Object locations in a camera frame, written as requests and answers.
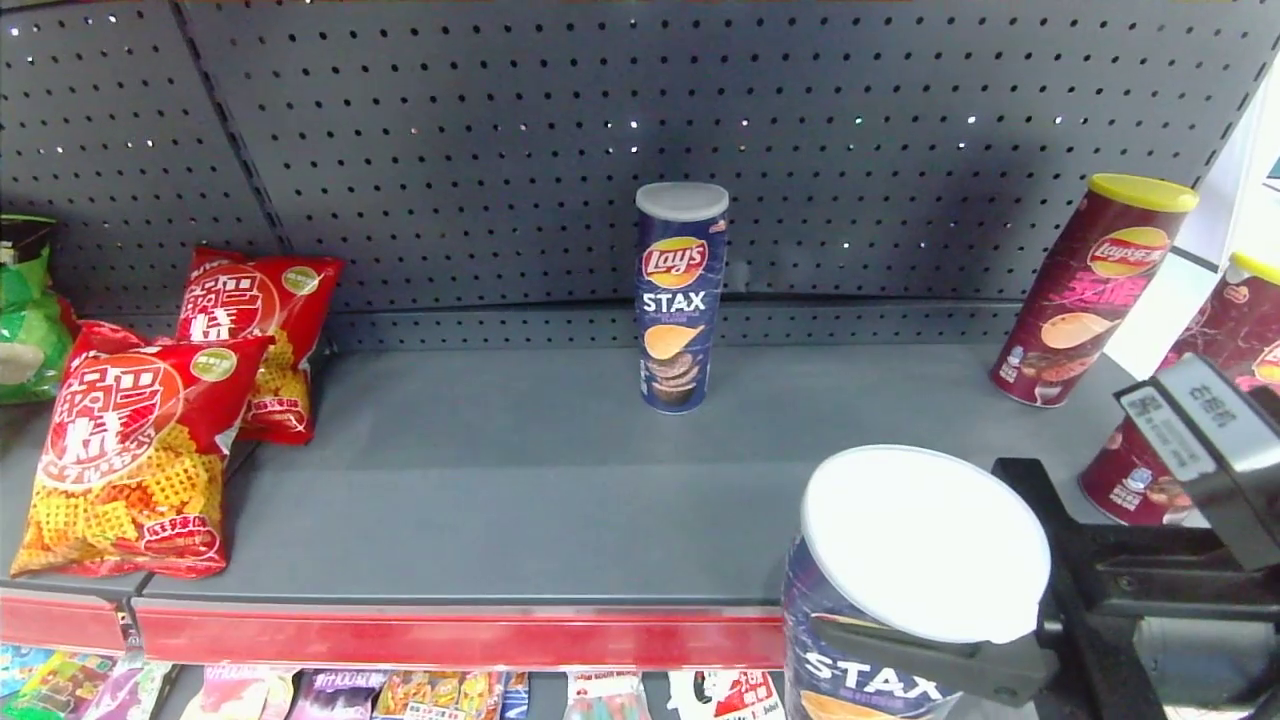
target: lay's logo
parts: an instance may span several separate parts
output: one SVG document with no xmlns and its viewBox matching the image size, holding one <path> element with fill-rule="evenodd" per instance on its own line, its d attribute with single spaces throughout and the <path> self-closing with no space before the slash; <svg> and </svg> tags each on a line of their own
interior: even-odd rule
<svg viewBox="0 0 1280 720">
<path fill-rule="evenodd" d="M 1280 342 L 1268 347 L 1253 361 L 1253 374 L 1267 384 L 1280 386 Z"/>
<path fill-rule="evenodd" d="M 1106 278 L 1129 278 L 1153 270 L 1165 259 L 1169 236 L 1160 228 L 1124 228 L 1100 240 L 1089 266 Z"/>
<path fill-rule="evenodd" d="M 707 266 L 707 242 L 696 237 L 668 237 L 649 246 L 640 258 L 644 277 L 668 290 L 686 287 Z"/>
</svg>

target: pegboard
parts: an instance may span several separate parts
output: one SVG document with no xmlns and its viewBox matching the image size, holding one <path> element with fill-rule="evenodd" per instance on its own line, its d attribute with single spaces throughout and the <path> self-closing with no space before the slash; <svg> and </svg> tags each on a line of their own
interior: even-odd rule
<svg viewBox="0 0 1280 720">
<path fill-rule="evenodd" d="M 961 300 L 863 302 L 731 301 L 717 315 L 717 345 L 991 343 L 1009 336 L 1019 304 Z M 113 316 L 145 334 L 172 332 L 161 316 Z M 337 350 L 495 350 L 636 347 L 631 304 L 332 315 Z"/>
<path fill-rule="evenodd" d="M 168 4 L 5 10 L 0 32 L 0 200 L 61 220 L 81 313 L 173 313 L 197 243 L 278 249 Z"/>
<path fill-rule="evenodd" d="M 337 309 L 628 297 L 635 188 L 730 188 L 726 290 L 1018 300 L 1111 170 L 1197 183 L 1280 3 L 192 3 Z"/>
</svg>

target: potato chip image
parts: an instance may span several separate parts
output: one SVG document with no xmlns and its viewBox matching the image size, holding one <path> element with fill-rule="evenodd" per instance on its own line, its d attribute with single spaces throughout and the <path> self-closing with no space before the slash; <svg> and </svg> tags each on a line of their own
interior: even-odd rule
<svg viewBox="0 0 1280 720">
<path fill-rule="evenodd" d="M 686 328 L 685 325 L 654 325 L 644 332 L 644 348 L 654 360 L 675 357 L 685 348 L 705 325 Z"/>
<path fill-rule="evenodd" d="M 1053 350 L 1083 345 L 1120 324 L 1093 313 L 1064 313 L 1050 318 L 1041 328 L 1041 340 Z"/>
<path fill-rule="evenodd" d="M 893 720 L 893 715 L 887 715 L 879 710 L 854 705 L 844 700 L 836 700 L 810 691 L 800 691 L 800 705 L 813 720 Z"/>
</svg>

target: gray lid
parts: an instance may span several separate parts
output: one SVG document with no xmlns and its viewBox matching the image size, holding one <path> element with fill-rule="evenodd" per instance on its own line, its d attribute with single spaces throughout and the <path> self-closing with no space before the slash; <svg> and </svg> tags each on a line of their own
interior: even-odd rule
<svg viewBox="0 0 1280 720">
<path fill-rule="evenodd" d="M 655 182 L 636 191 L 636 208 L 659 220 L 696 223 L 728 209 L 728 191 L 705 182 Z"/>
</svg>

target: chip can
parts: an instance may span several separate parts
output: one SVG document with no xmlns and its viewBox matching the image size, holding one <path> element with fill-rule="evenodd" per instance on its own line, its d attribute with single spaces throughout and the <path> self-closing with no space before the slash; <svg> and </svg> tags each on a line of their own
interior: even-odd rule
<svg viewBox="0 0 1280 720">
<path fill-rule="evenodd" d="M 991 370 L 996 387 L 1028 405 L 1066 402 L 1198 201 L 1194 190 L 1171 182 L 1092 176 Z"/>
<path fill-rule="evenodd" d="M 980 525 L 972 523 L 977 514 Z M 1048 573 L 1043 527 L 991 474 L 918 447 L 833 455 L 809 479 L 800 537 L 787 555 L 787 719 L 941 720 L 957 689 L 876 657 L 850 657 L 814 623 L 887 628 L 934 643 L 1007 643 L 1036 629 Z"/>
<path fill-rule="evenodd" d="M 1244 392 L 1261 386 L 1280 391 L 1280 263 L 1234 252 L 1157 372 L 1189 352 L 1216 365 Z M 1079 479 L 1098 510 L 1126 525 L 1179 525 L 1193 509 L 1181 483 L 1129 419 Z"/>
<path fill-rule="evenodd" d="M 636 208 L 640 395 L 660 413 L 689 413 L 707 397 L 728 192 L 707 183 L 654 183 L 636 192 Z"/>
</svg>

